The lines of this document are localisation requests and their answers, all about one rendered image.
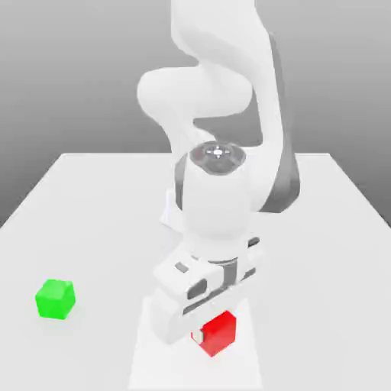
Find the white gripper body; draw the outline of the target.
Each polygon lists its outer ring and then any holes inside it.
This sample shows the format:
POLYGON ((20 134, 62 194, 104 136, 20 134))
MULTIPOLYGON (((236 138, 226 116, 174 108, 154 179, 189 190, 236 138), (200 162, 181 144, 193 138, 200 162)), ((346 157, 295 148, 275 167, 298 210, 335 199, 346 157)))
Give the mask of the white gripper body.
POLYGON ((150 322, 155 335, 175 344, 211 320, 232 313, 253 290, 258 265, 161 264, 153 271, 150 322))

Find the small red cube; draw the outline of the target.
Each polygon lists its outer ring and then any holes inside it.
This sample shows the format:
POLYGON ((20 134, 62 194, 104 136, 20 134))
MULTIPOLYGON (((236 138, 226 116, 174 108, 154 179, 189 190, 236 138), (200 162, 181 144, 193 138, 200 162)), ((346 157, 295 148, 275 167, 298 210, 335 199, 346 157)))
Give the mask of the small red cube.
POLYGON ((197 343, 197 345, 208 356, 214 357, 230 344, 234 343, 236 338, 236 325, 237 319, 231 312, 222 312, 200 328, 204 334, 204 341, 197 343))

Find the small green cube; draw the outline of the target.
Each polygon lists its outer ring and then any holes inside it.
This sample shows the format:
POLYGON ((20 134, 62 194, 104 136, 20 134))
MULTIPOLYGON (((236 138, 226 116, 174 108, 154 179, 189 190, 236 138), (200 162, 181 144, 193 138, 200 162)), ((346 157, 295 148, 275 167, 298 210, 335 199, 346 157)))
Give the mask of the small green cube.
POLYGON ((35 295, 40 317, 65 320, 76 303, 71 281, 48 279, 35 295))

